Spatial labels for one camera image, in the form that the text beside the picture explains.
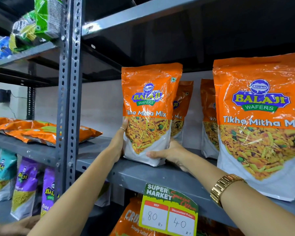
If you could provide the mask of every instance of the green snack packet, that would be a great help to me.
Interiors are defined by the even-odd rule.
[[[27,50],[39,44],[39,39],[34,34],[35,19],[35,11],[30,11],[13,24],[9,41],[9,48],[13,53]]]
[[[36,29],[40,38],[51,40],[60,35],[62,0],[35,0]]]

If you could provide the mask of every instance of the shelf rack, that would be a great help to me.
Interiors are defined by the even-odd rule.
[[[0,82],[29,88],[28,119],[34,119],[35,88],[58,86],[56,148],[0,135],[0,147],[55,167],[56,194],[63,194],[74,182],[75,171],[84,172],[109,143],[99,137],[78,144],[82,83],[120,79],[122,66],[180,62],[184,72],[197,72],[211,70],[214,59],[295,52],[295,24],[290,25],[295,23],[295,0],[270,2],[268,12],[258,9],[267,7],[264,0],[150,0],[139,5],[124,0],[101,15],[92,12],[103,9],[96,1],[63,0],[59,40],[0,60]],[[251,11],[251,4],[258,11]],[[6,20],[1,24],[7,29]],[[274,38],[278,31],[282,34]],[[11,67],[24,60],[28,73]],[[84,64],[90,61],[93,67],[87,68]],[[46,69],[51,75],[42,74]],[[202,215],[235,226],[195,178],[174,166],[153,168],[121,159],[108,180],[139,193],[146,182],[179,190],[195,200]],[[295,201],[272,200],[295,214]]]

